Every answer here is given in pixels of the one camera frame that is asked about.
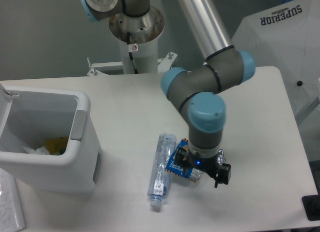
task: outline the gray wall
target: gray wall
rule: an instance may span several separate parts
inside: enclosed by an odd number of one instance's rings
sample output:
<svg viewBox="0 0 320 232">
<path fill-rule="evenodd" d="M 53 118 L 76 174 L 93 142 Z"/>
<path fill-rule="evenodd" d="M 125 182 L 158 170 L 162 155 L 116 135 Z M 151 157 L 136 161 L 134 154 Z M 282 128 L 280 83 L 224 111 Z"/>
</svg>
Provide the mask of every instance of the gray wall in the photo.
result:
<svg viewBox="0 0 320 232">
<path fill-rule="evenodd" d="M 232 36 L 244 16 L 281 0 L 214 0 Z M 177 0 L 151 0 L 163 12 L 159 57 L 178 54 L 194 69 L 203 58 Z M 91 62 L 120 61 L 108 20 L 91 23 L 80 0 L 0 0 L 0 80 L 84 76 Z"/>
</svg>

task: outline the umbrella text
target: umbrella text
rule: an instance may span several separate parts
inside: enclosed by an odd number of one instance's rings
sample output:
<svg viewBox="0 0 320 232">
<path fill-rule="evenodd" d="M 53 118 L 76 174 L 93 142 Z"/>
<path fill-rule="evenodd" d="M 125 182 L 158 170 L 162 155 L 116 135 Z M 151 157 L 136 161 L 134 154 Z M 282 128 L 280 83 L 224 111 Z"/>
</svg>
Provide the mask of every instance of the umbrella text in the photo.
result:
<svg viewBox="0 0 320 232">
<path fill-rule="evenodd" d="M 300 5 L 297 5 L 296 7 L 287 10 L 284 13 L 281 13 L 277 16 L 268 16 L 268 17 L 260 17 L 261 19 L 261 26 L 267 25 L 267 24 L 272 24 L 287 18 L 290 18 L 294 15 L 297 15 L 298 13 L 302 12 L 302 8 Z"/>
</svg>

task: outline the plastic water bottle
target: plastic water bottle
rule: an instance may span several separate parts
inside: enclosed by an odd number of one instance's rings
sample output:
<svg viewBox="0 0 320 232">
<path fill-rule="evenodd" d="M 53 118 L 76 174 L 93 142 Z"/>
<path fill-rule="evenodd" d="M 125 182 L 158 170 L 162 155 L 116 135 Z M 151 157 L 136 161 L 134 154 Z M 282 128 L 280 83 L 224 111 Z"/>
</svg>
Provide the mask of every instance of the plastic water bottle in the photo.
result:
<svg viewBox="0 0 320 232">
<path fill-rule="evenodd" d="M 150 205 L 160 207 L 168 196 L 170 187 L 170 172 L 165 171 L 170 155 L 176 149 L 177 138 L 172 134 L 160 134 L 155 151 L 152 173 L 147 195 Z"/>
</svg>

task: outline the white trash bin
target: white trash bin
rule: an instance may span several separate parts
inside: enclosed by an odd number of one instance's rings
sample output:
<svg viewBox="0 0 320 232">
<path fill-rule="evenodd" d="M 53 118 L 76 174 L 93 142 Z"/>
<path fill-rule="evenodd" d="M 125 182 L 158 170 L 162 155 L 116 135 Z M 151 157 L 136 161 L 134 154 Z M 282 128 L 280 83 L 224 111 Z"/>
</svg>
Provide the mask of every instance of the white trash bin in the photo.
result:
<svg viewBox="0 0 320 232">
<path fill-rule="evenodd" d="M 90 107 L 83 92 L 0 84 L 0 167 L 40 190 L 93 192 L 101 147 Z M 23 149 L 59 137 L 69 137 L 62 155 Z"/>
</svg>

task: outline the white table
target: white table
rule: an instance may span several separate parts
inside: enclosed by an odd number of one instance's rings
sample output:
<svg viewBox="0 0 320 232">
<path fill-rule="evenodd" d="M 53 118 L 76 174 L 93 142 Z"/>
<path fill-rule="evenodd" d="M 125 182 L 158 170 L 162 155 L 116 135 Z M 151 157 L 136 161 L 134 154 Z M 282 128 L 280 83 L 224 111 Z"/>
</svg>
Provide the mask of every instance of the white table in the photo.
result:
<svg viewBox="0 0 320 232">
<path fill-rule="evenodd" d="M 18 183 L 26 231 L 243 232 L 320 226 L 306 218 L 302 196 L 316 194 L 280 72 L 257 68 L 221 96 L 226 125 L 221 147 L 232 165 L 229 185 L 214 188 L 173 177 L 160 213 L 147 189 L 160 133 L 188 127 L 160 89 L 161 74 L 6 81 L 4 85 L 81 90 L 102 149 L 92 195 L 38 191 Z"/>
</svg>

